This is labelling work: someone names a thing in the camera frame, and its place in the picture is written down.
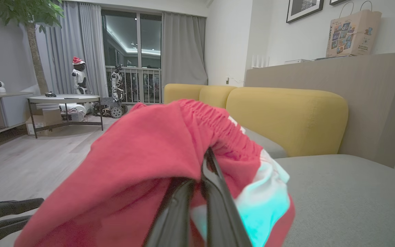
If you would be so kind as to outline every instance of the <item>sliding glass door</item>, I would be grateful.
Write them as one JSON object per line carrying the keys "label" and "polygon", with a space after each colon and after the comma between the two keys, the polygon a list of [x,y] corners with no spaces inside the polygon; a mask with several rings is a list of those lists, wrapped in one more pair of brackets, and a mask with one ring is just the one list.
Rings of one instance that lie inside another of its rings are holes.
{"label": "sliding glass door", "polygon": [[109,96],[112,70],[121,65],[124,103],[161,103],[162,16],[108,10],[102,16]]}

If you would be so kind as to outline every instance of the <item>gray sofa seat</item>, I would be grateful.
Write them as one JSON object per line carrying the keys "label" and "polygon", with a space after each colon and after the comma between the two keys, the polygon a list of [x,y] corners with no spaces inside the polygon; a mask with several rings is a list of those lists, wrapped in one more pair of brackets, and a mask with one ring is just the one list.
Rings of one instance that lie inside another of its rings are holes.
{"label": "gray sofa seat", "polygon": [[284,247],[395,247],[395,170],[350,155],[279,158],[296,216]]}
{"label": "gray sofa seat", "polygon": [[279,144],[276,144],[275,142],[271,141],[270,139],[260,135],[259,133],[256,133],[250,129],[244,128],[245,129],[245,134],[251,139],[252,141],[256,142],[260,146],[263,147],[263,149],[268,152],[268,154],[272,158],[286,158],[287,153],[282,148]]}

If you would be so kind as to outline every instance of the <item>white camera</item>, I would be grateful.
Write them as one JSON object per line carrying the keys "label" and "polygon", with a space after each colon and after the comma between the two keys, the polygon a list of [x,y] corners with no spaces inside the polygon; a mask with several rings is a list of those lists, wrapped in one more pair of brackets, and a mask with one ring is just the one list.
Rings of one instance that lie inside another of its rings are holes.
{"label": "white camera", "polygon": [[4,83],[0,81],[0,93],[5,93]]}

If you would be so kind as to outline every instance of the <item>framed photo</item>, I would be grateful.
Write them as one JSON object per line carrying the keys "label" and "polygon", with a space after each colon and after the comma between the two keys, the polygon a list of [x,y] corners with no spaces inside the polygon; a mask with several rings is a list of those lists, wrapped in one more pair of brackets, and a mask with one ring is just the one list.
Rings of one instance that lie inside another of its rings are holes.
{"label": "framed photo", "polygon": [[336,4],[342,3],[344,1],[347,1],[347,0],[330,0],[330,5],[336,5]]}
{"label": "framed photo", "polygon": [[323,4],[324,0],[289,0],[286,23],[292,23],[321,11]]}

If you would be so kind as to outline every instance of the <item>gray curtain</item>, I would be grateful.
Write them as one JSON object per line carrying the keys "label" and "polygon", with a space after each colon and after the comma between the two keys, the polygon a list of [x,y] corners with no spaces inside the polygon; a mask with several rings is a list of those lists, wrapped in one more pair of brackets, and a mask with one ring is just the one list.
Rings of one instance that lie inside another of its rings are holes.
{"label": "gray curtain", "polygon": [[207,85],[205,21],[205,17],[163,13],[163,89],[169,83]]}
{"label": "gray curtain", "polygon": [[53,89],[74,94],[72,58],[86,63],[86,87],[90,94],[107,96],[101,7],[89,3],[64,1],[60,4],[65,18],[62,28],[47,27],[47,47]]}
{"label": "gray curtain", "polygon": [[80,25],[82,27],[86,76],[90,82],[90,92],[107,97],[108,85],[103,48],[101,7],[90,3],[80,3]]}
{"label": "gray curtain", "polygon": [[63,2],[61,7],[65,16],[59,17],[62,28],[46,28],[51,80],[53,89],[59,94],[74,94],[72,58],[78,57],[86,62],[80,31],[79,7],[76,2]]}

